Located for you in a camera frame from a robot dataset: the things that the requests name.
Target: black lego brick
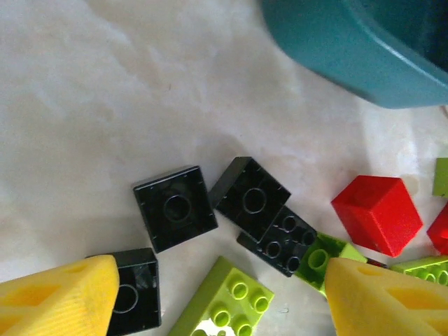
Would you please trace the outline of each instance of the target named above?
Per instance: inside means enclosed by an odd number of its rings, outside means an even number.
[[[153,250],[110,254],[117,262],[120,287],[107,335],[128,335],[160,326],[159,271]]]
[[[198,166],[142,181],[134,194],[155,252],[218,227]]]
[[[381,268],[388,268],[386,264],[376,261],[376,260],[373,260],[373,259],[370,259],[370,258],[367,258],[367,264],[371,264],[371,265],[378,266]]]
[[[255,242],[290,196],[252,157],[236,157],[209,193],[212,206]]]
[[[314,228],[284,206],[260,243],[255,243],[244,233],[239,235],[237,241],[290,277],[298,270],[303,256],[316,237],[317,232]]]

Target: hole in yellow foam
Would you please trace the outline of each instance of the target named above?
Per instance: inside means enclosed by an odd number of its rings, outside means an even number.
[[[50,297],[60,287],[61,286],[56,285],[31,285],[7,295],[0,301],[0,305],[19,307],[39,306],[45,299]]]
[[[18,321],[19,316],[0,316],[0,335],[11,329]]]
[[[388,293],[408,309],[448,309],[448,301],[429,290],[416,288],[390,288]]]
[[[67,271],[64,271],[66,273],[79,273],[82,272],[83,270],[85,270],[87,268],[87,265],[79,265],[76,267],[73,267],[71,269],[68,269]]]
[[[383,275],[381,272],[378,272],[375,269],[371,269],[369,267],[358,267],[358,272],[364,274],[364,275],[371,275],[378,277],[379,275]]]
[[[448,319],[446,320],[431,320],[427,321],[427,323],[437,330],[441,336],[448,336]]]

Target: plastic toy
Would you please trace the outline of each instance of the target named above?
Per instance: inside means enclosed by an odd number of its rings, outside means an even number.
[[[317,239],[305,253],[295,275],[326,296],[324,278],[330,258],[348,258],[362,263],[367,258],[361,255],[350,243],[318,233]]]
[[[105,336],[118,284],[110,255],[0,283],[0,335]]]
[[[339,336],[446,336],[448,287],[330,259],[325,289]]]
[[[448,157],[435,161],[433,195],[448,198]]]
[[[291,277],[298,270],[316,236],[315,229],[284,206],[259,244],[244,233],[240,234],[237,241],[266,263]]]
[[[360,175],[331,204],[353,243],[391,257],[423,227],[400,178]]]
[[[218,227],[198,166],[142,181],[134,194],[155,252]]]
[[[367,258],[367,264],[374,265],[374,266],[377,266],[377,267],[387,268],[386,264],[384,264],[382,262],[379,262],[377,260],[370,259],[370,258]]]
[[[390,109],[448,104],[443,0],[262,0],[267,28],[301,65]]]
[[[273,292],[219,257],[168,336],[252,336]]]
[[[160,326],[158,262],[151,248],[111,253],[120,274],[120,289],[108,336],[128,335]]]
[[[252,157],[236,157],[209,196],[214,208],[260,242],[291,194]]]
[[[441,254],[448,255],[448,204],[428,229],[428,236]]]
[[[391,270],[448,286],[448,256],[402,262],[392,265]]]

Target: black square brick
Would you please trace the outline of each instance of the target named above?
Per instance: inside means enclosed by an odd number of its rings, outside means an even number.
[[[236,157],[209,196],[214,208],[259,242],[291,194],[252,157]]]
[[[160,326],[159,272],[153,250],[110,254],[117,262],[120,287],[107,335],[128,335]]]
[[[142,181],[134,194],[155,252],[218,227],[198,166]]]

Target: white tile floor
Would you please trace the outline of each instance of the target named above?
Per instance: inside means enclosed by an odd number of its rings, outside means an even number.
[[[3,0],[0,281],[149,245],[130,186],[186,164],[210,188],[252,155],[317,230],[347,238],[330,200],[357,174],[401,176],[426,225],[440,108],[388,111],[290,61],[249,0]],[[218,255],[276,293],[256,332],[334,335],[326,301],[220,227],[159,254],[166,335]],[[381,261],[386,259],[362,250]],[[433,253],[422,230],[399,260]]]

